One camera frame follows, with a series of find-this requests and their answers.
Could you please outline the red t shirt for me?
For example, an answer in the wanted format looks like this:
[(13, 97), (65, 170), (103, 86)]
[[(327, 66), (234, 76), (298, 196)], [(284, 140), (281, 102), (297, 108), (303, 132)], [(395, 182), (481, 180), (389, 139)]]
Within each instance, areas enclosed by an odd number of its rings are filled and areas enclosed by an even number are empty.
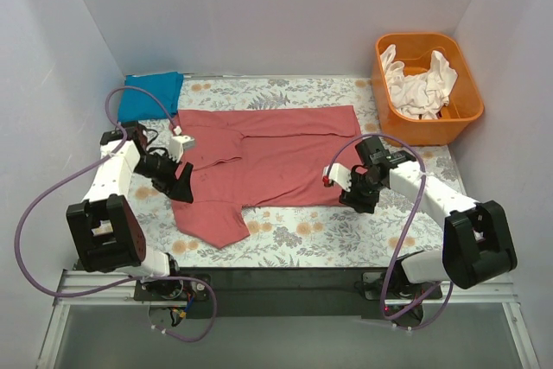
[(245, 207), (336, 207), (340, 188), (327, 188), (323, 169), (333, 157), (357, 164), (360, 134), (350, 105), (260, 111), (181, 110), (178, 125), (196, 145), (191, 204), (172, 204), (177, 229), (218, 249), (250, 232)]

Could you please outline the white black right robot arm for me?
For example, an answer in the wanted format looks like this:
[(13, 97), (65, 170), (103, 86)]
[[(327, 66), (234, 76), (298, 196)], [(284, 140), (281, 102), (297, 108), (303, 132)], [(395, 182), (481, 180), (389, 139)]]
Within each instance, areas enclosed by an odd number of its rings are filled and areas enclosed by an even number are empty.
[(389, 266), (392, 290), (415, 295), (425, 283), (450, 282), (470, 289), (515, 270), (518, 258), (504, 208), (453, 190), (426, 172), (413, 150), (389, 151), (378, 135), (351, 141), (359, 164), (332, 161), (323, 169), (326, 186), (338, 185), (339, 202), (357, 213), (373, 213), (382, 189), (412, 202), (442, 228), (442, 247), (397, 256)]

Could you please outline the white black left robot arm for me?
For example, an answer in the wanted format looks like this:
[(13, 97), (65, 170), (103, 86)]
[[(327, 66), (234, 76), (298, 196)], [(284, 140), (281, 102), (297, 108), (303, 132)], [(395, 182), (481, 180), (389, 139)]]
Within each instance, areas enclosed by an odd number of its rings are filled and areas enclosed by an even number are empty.
[(175, 128), (168, 147), (149, 150), (145, 131), (142, 124), (129, 122), (103, 134), (103, 161), (83, 201), (69, 206), (66, 218), (84, 270), (123, 272), (148, 292), (173, 300), (185, 290), (177, 263), (148, 245), (128, 195), (132, 176), (140, 175), (170, 200), (192, 203), (194, 166), (182, 157), (195, 140)]

